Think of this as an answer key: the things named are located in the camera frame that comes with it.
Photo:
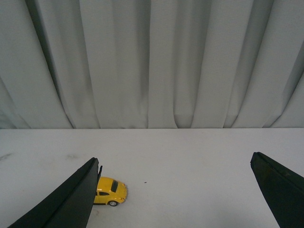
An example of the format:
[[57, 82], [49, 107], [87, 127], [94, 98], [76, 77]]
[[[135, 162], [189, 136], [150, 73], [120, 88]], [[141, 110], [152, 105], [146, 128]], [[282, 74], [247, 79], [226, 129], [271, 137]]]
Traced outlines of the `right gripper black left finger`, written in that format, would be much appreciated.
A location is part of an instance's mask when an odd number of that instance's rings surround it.
[[85, 228], [102, 172], [91, 158], [11, 228]]

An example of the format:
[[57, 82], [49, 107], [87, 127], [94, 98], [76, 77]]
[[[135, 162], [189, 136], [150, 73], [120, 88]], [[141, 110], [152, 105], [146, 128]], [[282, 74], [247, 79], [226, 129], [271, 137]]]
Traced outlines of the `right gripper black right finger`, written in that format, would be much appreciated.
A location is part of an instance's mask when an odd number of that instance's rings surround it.
[[281, 228], [304, 226], [304, 178], [261, 152], [250, 161], [259, 188]]

